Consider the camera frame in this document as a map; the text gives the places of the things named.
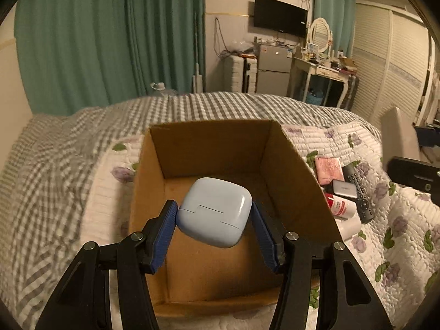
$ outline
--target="tv remote control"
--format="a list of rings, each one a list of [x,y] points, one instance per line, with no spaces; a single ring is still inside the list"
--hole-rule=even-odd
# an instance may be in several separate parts
[[[353,165],[349,164],[342,168],[342,173],[346,182],[350,182],[356,186],[358,198],[356,200],[357,211],[360,221],[363,224],[370,222],[374,217],[374,213],[371,210],[370,203],[367,198],[365,189],[360,184],[360,177]]]

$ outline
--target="mini fridge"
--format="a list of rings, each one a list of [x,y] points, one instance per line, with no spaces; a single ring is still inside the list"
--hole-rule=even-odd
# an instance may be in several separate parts
[[[256,93],[287,96],[292,57],[290,48],[259,45]]]

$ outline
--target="metal screw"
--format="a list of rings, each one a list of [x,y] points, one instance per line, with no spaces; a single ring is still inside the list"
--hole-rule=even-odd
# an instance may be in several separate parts
[[[140,241],[144,237],[142,232],[135,232],[131,234],[131,239],[134,241]]]
[[[298,236],[298,233],[295,232],[287,232],[285,234],[285,237],[290,241],[296,241],[300,236]]]
[[[86,244],[84,244],[83,248],[84,248],[86,251],[91,251],[92,249],[94,249],[95,244],[96,244],[95,242],[90,241],[90,242],[87,242]]]
[[[345,249],[345,244],[342,242],[335,242],[333,244],[333,246],[338,250],[338,251],[343,251]]]

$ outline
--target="louvered door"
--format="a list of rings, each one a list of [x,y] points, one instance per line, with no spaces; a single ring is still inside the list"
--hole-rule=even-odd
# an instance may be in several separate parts
[[[358,65],[359,86],[351,111],[369,120],[376,105],[386,66],[390,11],[356,5],[356,27],[351,58]]]
[[[380,128],[393,106],[413,120],[420,104],[429,60],[429,35],[416,19],[386,5],[356,4],[351,57],[359,87],[351,111]]]

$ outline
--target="white quilt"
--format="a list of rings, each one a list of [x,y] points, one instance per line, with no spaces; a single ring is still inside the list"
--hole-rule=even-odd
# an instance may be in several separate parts
[[[283,126],[309,164],[318,156],[353,163],[370,196],[375,219],[345,243],[373,284],[392,324],[400,329],[422,302],[440,264],[440,212],[430,196],[392,183],[381,167],[381,145],[357,122],[329,129]],[[127,235],[133,178],[143,136],[115,141],[97,165],[85,210],[80,244],[118,242]],[[116,282],[111,300],[119,330]],[[313,290],[307,329],[315,329],[318,292]],[[158,319],[161,329],[268,329],[274,305],[250,312],[200,319]]]

